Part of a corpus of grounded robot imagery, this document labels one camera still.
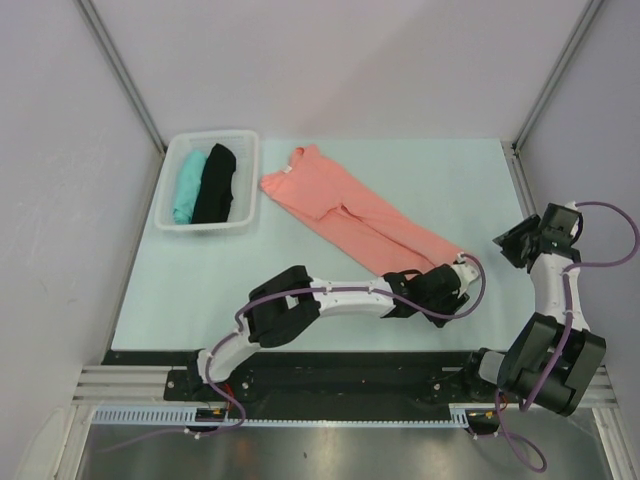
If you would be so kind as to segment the salmon pink polo shirt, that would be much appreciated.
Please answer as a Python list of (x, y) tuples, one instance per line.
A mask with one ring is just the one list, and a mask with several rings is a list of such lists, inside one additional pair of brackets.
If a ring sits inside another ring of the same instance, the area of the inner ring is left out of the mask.
[(464, 249), (412, 222), (315, 145), (296, 148), (262, 191), (305, 226), (377, 276), (429, 272)]

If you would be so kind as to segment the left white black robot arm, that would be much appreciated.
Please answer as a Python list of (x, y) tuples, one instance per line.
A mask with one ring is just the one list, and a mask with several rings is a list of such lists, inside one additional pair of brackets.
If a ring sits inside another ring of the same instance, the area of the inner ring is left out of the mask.
[(422, 313), (443, 327), (463, 316), (459, 310), (469, 301), (469, 286), (478, 278), (478, 269), (464, 260), (427, 273), (409, 269), (366, 282), (321, 280), (302, 265), (290, 267), (251, 291), (227, 336), (212, 349), (194, 354), (185, 385), (197, 398), (210, 399), (259, 350), (292, 342), (324, 317), (364, 314), (406, 319)]

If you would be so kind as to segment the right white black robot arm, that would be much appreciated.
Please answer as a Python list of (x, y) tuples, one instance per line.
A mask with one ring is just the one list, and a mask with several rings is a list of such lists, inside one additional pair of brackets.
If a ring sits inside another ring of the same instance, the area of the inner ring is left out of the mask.
[(580, 270), (572, 267), (581, 260), (574, 243), (582, 226), (579, 211), (550, 204), (494, 239), (529, 275), (535, 311), (507, 352), (471, 354), (461, 376), (469, 399), (486, 401), (498, 388), (565, 417), (578, 407), (606, 352), (581, 312)]

